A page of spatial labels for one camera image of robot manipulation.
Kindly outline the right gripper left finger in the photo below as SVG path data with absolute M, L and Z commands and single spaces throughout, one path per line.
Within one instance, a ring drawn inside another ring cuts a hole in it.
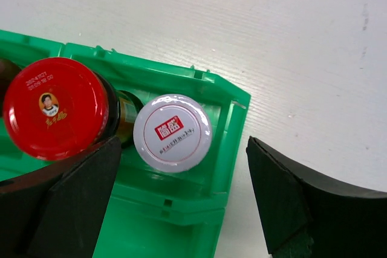
M 1 257 L 92 257 L 121 154 L 111 137 L 1 181 Z

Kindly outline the green four-compartment plastic tray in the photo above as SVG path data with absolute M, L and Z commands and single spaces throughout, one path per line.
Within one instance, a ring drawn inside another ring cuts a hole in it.
M 230 192 L 250 95 L 219 75 L 78 44 L 1 31 L 1 57 L 25 67 L 47 57 L 74 59 L 142 103 L 177 93 L 209 116 L 205 159 L 181 173 L 149 167 L 123 150 L 95 257 L 213 257 Z

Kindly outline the white-lidded glass jar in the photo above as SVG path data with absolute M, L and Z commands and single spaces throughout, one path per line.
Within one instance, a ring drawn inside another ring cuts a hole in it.
M 212 125 L 203 107 L 181 94 L 154 98 L 134 123 L 133 140 L 150 167 L 179 173 L 199 165 L 212 143 Z

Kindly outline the red-lidded dark sauce jar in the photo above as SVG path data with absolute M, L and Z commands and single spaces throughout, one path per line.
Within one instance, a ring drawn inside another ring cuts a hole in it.
M 66 57 L 38 60 L 10 82 L 2 106 L 10 139 L 45 161 L 74 156 L 110 137 L 123 147 L 143 103 L 101 74 Z

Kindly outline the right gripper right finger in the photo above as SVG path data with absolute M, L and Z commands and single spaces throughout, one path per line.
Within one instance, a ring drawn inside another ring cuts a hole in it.
M 249 172 L 272 257 L 385 257 L 386 193 L 339 181 L 250 137 Z

